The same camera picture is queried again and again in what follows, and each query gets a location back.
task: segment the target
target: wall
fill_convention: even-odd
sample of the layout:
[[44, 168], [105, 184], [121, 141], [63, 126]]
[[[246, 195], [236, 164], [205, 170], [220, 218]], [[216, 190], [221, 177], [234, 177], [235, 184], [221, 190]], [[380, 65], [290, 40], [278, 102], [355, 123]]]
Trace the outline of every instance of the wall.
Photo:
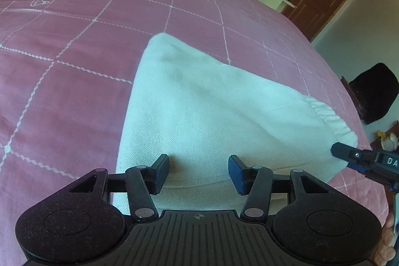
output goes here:
[[[399, 0], [354, 0], [314, 47], [348, 81], [378, 62], [399, 79]], [[398, 119], [399, 98], [385, 117], [364, 126], [368, 139]]]
[[319, 34], [312, 41], [312, 46], [316, 46], [316, 44], [324, 37], [324, 35], [330, 30], [330, 28], [335, 24], [335, 22], [341, 17], [343, 13], [348, 9], [350, 4], [352, 4], [354, 0], [346, 0], [340, 9], [334, 14], [334, 16], [330, 19], [327, 25], [320, 31]]

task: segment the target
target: bed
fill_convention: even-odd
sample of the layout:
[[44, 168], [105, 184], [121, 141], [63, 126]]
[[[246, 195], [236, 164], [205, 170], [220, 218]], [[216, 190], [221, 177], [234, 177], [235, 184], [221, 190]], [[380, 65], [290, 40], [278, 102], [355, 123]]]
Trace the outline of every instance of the bed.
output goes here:
[[[370, 148], [328, 64], [257, 0], [0, 0], [0, 264], [25, 262], [14, 236], [29, 207], [94, 168], [115, 171], [148, 40], [187, 44], [330, 105]], [[384, 188], [345, 169], [330, 185], [384, 221]]]

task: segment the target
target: human hand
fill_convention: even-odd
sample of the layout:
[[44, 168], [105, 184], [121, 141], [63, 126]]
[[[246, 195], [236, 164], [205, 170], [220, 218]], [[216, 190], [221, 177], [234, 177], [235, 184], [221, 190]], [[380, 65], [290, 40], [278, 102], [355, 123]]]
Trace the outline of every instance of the human hand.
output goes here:
[[382, 238], [374, 255], [374, 262], [377, 266], [385, 266], [387, 261], [390, 261], [396, 255], [395, 249], [392, 247], [396, 240], [394, 230], [392, 229], [394, 220], [394, 214], [388, 214], [384, 228], [382, 229]]

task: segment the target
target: shelf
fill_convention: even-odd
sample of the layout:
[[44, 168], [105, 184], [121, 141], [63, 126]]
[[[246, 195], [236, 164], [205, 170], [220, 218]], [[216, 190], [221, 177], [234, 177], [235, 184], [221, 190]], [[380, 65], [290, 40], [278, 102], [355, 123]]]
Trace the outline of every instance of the shelf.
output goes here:
[[293, 3], [290, 2], [290, 0], [283, 0], [283, 2], [291, 6], [292, 8], [297, 8]]

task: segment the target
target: yellow object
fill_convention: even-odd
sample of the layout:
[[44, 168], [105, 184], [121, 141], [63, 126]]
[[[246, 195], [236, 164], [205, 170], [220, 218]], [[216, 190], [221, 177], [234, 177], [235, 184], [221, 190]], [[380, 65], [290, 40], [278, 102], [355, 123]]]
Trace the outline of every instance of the yellow object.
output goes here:
[[378, 136], [380, 139], [384, 139], [387, 135], [386, 135], [385, 132], [378, 130], [378, 131], [377, 131], [377, 136]]
[[390, 136], [388, 137], [381, 138], [381, 147], [386, 151], [392, 152], [396, 150], [398, 146], [399, 146], [398, 137], [394, 133], [391, 133]]

